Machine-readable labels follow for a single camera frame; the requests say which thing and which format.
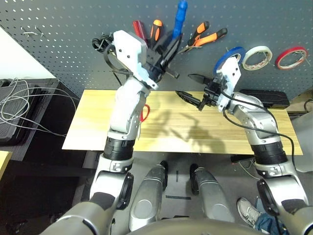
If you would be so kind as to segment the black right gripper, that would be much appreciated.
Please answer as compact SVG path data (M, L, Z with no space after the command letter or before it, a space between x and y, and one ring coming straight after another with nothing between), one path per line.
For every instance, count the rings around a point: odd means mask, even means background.
M205 75L192 73L188 74L188 77L193 81L204 84L204 104L207 106L218 106L219 96L221 95L221 88L223 85L223 79L220 77L207 77ZM203 100L195 98L192 94L185 91L176 91L176 94L185 102L195 106L199 111L203 110Z

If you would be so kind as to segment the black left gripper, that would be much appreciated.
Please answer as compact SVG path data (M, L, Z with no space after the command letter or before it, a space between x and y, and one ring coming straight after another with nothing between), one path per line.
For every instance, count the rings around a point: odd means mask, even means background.
M158 40L153 49L147 50L146 63L143 67L151 80L161 81L166 73L175 79L179 77L179 73L171 70L169 64L179 50L181 38L182 34L173 39L173 32L168 32Z

